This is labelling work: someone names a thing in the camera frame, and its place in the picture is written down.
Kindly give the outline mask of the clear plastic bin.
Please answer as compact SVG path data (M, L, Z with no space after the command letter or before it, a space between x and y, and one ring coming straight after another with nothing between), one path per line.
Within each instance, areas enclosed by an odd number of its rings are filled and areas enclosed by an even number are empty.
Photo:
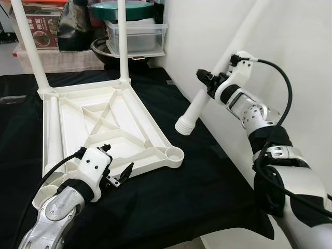
M116 21L105 21L107 47L114 57L119 57L119 25ZM153 18L128 21L126 24L127 51L129 58L161 57L164 52L164 37L168 24L156 24Z

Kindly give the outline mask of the black wok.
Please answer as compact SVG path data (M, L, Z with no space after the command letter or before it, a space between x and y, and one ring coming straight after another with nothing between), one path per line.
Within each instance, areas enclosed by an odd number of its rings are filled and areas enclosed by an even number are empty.
M107 45L108 36L98 38L91 43L91 50L95 54L98 60L104 64L105 70L119 70L119 58L115 57L110 51ZM128 68L130 70L142 70L149 68L149 62L155 57L129 57Z

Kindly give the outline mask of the black tablecloth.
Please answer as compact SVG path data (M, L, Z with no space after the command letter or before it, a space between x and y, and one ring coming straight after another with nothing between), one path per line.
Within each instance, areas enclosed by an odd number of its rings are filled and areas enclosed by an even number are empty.
M185 157L176 169L160 168L111 188L74 218L65 249L162 249L204 234L240 228L273 239L268 216L256 205L244 176L206 126L183 136L174 125L189 101L162 68L131 73L131 85L159 128ZM42 173L42 100L33 74L0 76L0 249L16 249L36 222L25 207Z

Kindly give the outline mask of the storage box with orange lid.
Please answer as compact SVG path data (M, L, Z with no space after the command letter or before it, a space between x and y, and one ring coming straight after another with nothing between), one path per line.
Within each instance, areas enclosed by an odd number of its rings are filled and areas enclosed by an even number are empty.
M60 12L67 0L21 0L25 14Z

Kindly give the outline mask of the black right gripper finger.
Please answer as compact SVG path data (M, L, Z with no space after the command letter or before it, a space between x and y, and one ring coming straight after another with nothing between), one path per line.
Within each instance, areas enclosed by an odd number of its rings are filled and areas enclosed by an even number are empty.
M196 76L199 81L206 85L207 95L209 95L210 98L214 99L214 95L216 93L216 90L218 89L218 75L204 69L197 69Z

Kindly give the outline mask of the white plastic children tabletop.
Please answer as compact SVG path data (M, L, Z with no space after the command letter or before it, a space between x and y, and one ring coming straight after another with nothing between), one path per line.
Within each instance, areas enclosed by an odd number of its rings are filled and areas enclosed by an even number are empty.
M59 96L60 123L64 157L81 147L110 144L110 173L119 176L134 163L131 176L159 168L179 168L184 151L172 145L133 88L119 80L96 81L72 86L52 87ZM43 140L45 135L43 122ZM74 159L57 169L40 185L32 206L39 209L54 196L64 181L73 179L81 159Z

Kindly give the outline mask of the white plastic table leg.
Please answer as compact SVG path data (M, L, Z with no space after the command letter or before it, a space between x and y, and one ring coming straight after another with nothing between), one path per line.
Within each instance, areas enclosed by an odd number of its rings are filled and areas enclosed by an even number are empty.
M126 0L118 0L119 83L129 86L131 79L128 65L126 24Z
M32 37L32 32L24 12L23 3L21 0L10 0L13 12L15 14L15 20L19 29L19 33L23 40L24 49L27 52L30 64L32 66L33 74L38 85L37 93L43 100L45 93L51 93L52 88L50 87L47 75L43 69L41 59L36 49L34 38Z
M64 159L62 145L62 128L60 123L59 96L56 93L45 93L44 102L44 128L46 130L44 145L44 171L47 173L56 163Z
M244 51L244 46L258 25L259 19L263 16L268 4L269 0L257 0L256 3L254 3L254 6L249 11L249 14L246 15L244 21L240 24L239 30L235 33L230 45L228 45L215 67L210 71L211 73L214 75L218 75L220 73L230 73L230 57L233 54L237 54L239 51ZM223 104L217 102L213 98L210 98L206 93L205 86L204 89L201 89L197 93L185 113L180 116L178 121L176 121L175 130L182 135L189 135L194 130L197 120L200 118L202 111L210 101L214 101L225 107L225 109L233 114L235 118L239 119L247 133L252 133L257 129L268 125L268 108L261 101L261 99L252 93L243 90L241 87L233 93L228 101L228 104Z

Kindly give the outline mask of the clear tape strip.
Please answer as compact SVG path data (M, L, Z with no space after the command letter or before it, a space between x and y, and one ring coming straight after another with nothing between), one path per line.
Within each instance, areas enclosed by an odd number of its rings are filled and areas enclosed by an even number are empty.
M26 95L5 96L0 98L0 106L21 104L25 101Z

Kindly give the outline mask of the dark green pot lid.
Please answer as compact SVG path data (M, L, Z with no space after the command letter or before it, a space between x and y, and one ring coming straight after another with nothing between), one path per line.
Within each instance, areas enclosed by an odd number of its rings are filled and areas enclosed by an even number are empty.
M119 21L119 3L124 2L125 20L138 21L154 18L156 10L149 2L134 0L108 0L106 2L93 3L90 5L93 17L108 21Z

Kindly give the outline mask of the beige cloth cover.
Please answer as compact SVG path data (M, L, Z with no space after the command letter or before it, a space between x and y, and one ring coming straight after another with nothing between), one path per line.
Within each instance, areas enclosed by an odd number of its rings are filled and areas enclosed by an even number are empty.
M38 49L37 53L45 73L74 73L104 69L103 62L97 59L92 50L60 52L58 49ZM12 56L18 59L25 73L33 72L29 56L21 43L14 48Z

